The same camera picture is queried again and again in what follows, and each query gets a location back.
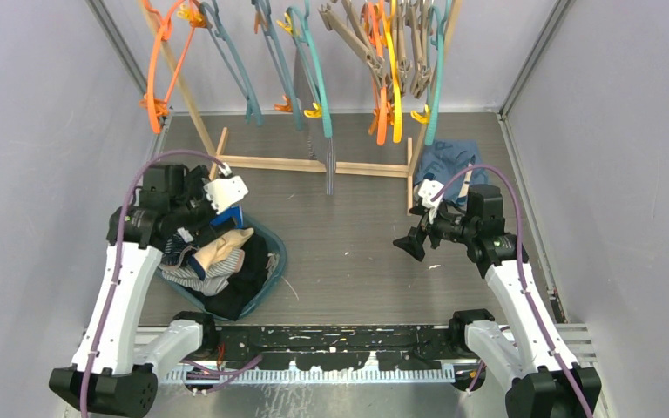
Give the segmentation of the striped navy shorts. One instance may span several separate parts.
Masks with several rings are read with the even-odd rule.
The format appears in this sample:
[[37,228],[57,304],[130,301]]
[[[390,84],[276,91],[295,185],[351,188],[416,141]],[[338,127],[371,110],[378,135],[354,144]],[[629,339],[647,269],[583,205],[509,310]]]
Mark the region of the striped navy shorts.
[[197,251],[192,242],[186,242],[185,238],[175,233],[165,244],[165,249],[160,261],[160,268],[164,270],[175,270],[187,265],[188,260]]

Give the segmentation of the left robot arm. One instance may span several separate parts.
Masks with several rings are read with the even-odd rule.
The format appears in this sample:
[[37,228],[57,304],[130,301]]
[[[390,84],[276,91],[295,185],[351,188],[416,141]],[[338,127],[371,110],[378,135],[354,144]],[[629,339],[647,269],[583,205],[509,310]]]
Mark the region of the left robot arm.
[[216,211],[204,165],[155,163],[110,217],[104,278],[89,325],[68,367],[51,371],[51,392],[88,415],[145,417],[159,379],[190,354],[216,354],[220,336],[209,313],[182,311],[151,343],[135,347],[139,319],[167,241],[180,228],[199,238]]

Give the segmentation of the blue underwear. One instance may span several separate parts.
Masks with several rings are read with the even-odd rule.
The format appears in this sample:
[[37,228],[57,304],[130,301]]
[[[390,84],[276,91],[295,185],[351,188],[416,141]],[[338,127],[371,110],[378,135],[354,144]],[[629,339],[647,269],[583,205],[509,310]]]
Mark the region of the blue underwear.
[[224,212],[217,215],[210,221],[210,226],[214,228],[231,227],[241,228],[244,226],[244,213],[240,205],[234,205],[227,208]]

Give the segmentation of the beige underwear with navy trim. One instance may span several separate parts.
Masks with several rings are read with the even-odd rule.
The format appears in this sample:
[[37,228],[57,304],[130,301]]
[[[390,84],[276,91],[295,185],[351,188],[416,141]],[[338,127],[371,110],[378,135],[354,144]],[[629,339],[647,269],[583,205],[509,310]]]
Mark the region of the beige underwear with navy trim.
[[244,244],[253,236],[254,229],[233,229],[224,233],[213,242],[202,246],[189,259],[192,266],[200,266],[202,271],[206,270],[211,264],[222,261],[232,254],[235,250],[242,250]]

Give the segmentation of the slate blue clip hanger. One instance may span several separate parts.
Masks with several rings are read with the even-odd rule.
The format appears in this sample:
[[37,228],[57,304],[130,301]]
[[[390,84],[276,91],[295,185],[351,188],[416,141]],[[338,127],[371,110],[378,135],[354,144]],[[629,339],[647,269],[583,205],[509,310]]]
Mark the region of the slate blue clip hanger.
[[206,20],[206,30],[213,40],[220,57],[229,70],[233,81],[237,84],[241,96],[245,99],[246,122],[249,123],[253,119],[257,126],[262,126],[264,124],[264,116],[259,100],[244,62],[220,18],[220,8],[217,2],[201,1],[199,11]]

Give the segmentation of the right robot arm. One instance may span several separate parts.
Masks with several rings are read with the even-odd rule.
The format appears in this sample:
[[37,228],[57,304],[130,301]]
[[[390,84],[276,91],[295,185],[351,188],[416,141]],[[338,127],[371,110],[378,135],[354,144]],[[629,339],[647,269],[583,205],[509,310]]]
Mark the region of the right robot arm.
[[479,366],[463,389],[462,417],[592,417],[602,382],[568,348],[537,293],[523,245],[505,230],[503,197],[493,185],[473,185],[458,211],[443,200],[443,184],[426,179],[415,190],[417,226],[394,244],[416,260],[424,243],[463,244],[506,318],[465,310],[450,322],[449,346]]

